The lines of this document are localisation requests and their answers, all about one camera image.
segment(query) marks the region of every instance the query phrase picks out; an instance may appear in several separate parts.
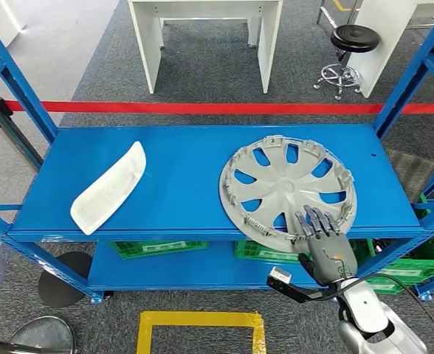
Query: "robot finger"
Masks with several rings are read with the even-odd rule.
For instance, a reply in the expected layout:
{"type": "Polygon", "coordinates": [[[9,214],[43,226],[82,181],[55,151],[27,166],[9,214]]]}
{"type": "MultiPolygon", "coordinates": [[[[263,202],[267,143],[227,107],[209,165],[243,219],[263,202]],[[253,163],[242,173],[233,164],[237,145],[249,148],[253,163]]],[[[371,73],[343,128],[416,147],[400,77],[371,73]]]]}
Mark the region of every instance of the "robot finger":
{"type": "Polygon", "coordinates": [[[313,208],[308,205],[304,205],[304,209],[307,213],[307,215],[309,215],[309,220],[314,228],[316,234],[321,235],[323,233],[323,230],[320,225],[320,221],[317,217],[317,214],[316,214],[316,212],[313,208]]]}
{"type": "Polygon", "coordinates": [[[307,224],[307,222],[305,221],[305,217],[304,215],[300,212],[296,212],[295,216],[299,221],[302,227],[302,231],[307,238],[315,236],[314,228],[307,224]]]}
{"type": "Polygon", "coordinates": [[[317,215],[317,218],[318,218],[319,222],[320,222],[320,225],[322,226],[323,230],[326,234],[329,235],[329,233],[330,231],[332,231],[332,228],[330,227],[330,223],[329,222],[329,219],[327,219],[319,208],[313,208],[313,210],[316,213],[316,215],[317,215]]]}
{"type": "Polygon", "coordinates": [[[337,223],[337,221],[335,221],[335,219],[333,217],[333,215],[332,215],[329,212],[326,212],[325,216],[327,217],[327,219],[329,220],[329,223],[330,224],[330,227],[335,231],[336,234],[338,234],[338,232],[340,232],[340,228],[338,227],[338,224],[337,223]]]}

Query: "white desk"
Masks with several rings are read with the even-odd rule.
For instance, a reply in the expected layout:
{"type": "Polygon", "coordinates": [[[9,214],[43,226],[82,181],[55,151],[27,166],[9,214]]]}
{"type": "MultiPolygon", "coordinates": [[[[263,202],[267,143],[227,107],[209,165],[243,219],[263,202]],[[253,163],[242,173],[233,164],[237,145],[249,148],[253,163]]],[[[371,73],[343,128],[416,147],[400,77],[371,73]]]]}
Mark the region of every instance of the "white desk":
{"type": "Polygon", "coordinates": [[[255,45],[260,17],[258,62],[263,92],[267,93],[283,0],[129,0],[129,5],[151,94],[158,76],[160,49],[163,46],[160,18],[248,18],[248,42],[255,45]]]}
{"type": "Polygon", "coordinates": [[[23,27],[24,23],[18,21],[6,1],[0,1],[0,40],[4,46],[12,42],[23,27]]]}
{"type": "Polygon", "coordinates": [[[380,44],[368,53],[352,53],[348,66],[361,77],[360,89],[368,98],[411,18],[434,16],[434,0],[363,0],[355,24],[381,36],[380,44]]]}

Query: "stool base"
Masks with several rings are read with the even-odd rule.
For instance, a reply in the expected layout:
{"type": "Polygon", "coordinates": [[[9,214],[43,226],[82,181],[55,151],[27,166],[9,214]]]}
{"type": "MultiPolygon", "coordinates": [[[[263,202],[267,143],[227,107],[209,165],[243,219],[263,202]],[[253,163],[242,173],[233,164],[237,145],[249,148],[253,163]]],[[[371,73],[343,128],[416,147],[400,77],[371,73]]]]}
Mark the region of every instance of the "stool base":
{"type": "Polygon", "coordinates": [[[355,87],[355,92],[359,94],[360,90],[360,73],[350,66],[343,67],[342,63],[329,64],[324,66],[320,70],[322,76],[314,85],[314,89],[320,89],[323,82],[329,83],[336,86],[338,91],[335,94],[335,100],[341,100],[341,93],[345,87],[355,87]]]}

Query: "blue metal shelf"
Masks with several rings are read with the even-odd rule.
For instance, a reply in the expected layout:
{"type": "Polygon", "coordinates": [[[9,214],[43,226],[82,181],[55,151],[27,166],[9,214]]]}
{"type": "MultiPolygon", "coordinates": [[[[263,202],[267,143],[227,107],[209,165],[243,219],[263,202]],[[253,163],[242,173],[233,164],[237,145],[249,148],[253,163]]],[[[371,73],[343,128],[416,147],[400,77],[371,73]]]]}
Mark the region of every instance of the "blue metal shelf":
{"type": "Polygon", "coordinates": [[[421,232],[372,126],[351,124],[60,129],[8,234],[35,242],[244,239],[221,207],[218,177],[241,146],[274,134],[316,140],[350,169],[358,204],[353,235],[421,232]],[[98,232],[83,234],[70,215],[72,202],[136,140],[147,155],[141,180],[98,232]]]}
{"type": "MultiPolygon", "coordinates": [[[[0,41],[0,77],[50,143],[14,224],[0,218],[0,242],[101,302],[104,290],[266,288],[277,263],[240,260],[232,240],[243,239],[223,211],[218,178],[241,146],[267,135],[313,139],[350,169],[357,196],[351,238],[397,238],[361,266],[378,271],[434,235],[431,212],[418,221],[380,142],[430,71],[434,27],[373,125],[226,125],[58,129],[0,41]],[[136,140],[146,152],[141,181],[117,212],[91,236],[70,218],[72,202],[136,140]],[[113,240],[212,240],[206,250],[122,260],[113,240]],[[88,279],[35,242],[97,242],[88,279]]],[[[434,190],[434,176],[425,195],[434,190]]],[[[300,265],[281,265],[297,285],[314,286],[300,265]]]]}
{"type": "Polygon", "coordinates": [[[231,241],[209,249],[122,260],[108,242],[97,243],[89,286],[94,290],[237,290],[266,289],[274,266],[292,274],[297,285],[315,287],[299,264],[235,258],[231,241]]]}

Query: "yellow floor tape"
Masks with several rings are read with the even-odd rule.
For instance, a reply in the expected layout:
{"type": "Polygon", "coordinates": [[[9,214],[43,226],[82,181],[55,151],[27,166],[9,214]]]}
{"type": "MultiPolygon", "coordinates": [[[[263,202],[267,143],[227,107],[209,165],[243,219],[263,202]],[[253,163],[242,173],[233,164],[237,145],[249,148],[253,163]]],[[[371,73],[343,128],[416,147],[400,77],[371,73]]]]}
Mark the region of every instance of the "yellow floor tape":
{"type": "Polygon", "coordinates": [[[264,327],[258,313],[144,311],[140,314],[137,354],[151,351],[153,326],[252,327],[253,354],[266,354],[264,327]]]}
{"type": "Polygon", "coordinates": [[[341,4],[340,4],[340,1],[338,0],[332,0],[332,1],[338,9],[338,11],[351,11],[351,9],[347,9],[345,7],[343,7],[341,4]]]}

